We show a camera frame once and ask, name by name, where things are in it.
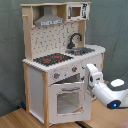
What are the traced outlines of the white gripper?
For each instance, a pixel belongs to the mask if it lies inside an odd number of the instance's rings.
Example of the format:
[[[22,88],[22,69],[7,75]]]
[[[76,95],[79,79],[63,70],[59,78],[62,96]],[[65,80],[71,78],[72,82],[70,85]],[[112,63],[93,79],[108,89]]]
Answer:
[[[87,64],[85,66],[84,77],[85,89],[93,89],[97,84],[103,82],[103,73],[99,71],[93,64]]]

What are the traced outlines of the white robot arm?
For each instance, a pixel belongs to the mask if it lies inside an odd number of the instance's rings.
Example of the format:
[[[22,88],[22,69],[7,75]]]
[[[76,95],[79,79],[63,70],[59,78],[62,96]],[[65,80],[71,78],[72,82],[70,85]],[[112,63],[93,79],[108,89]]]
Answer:
[[[122,79],[115,79],[106,84],[103,73],[93,64],[85,66],[85,90],[94,95],[108,109],[128,108],[128,83]]]

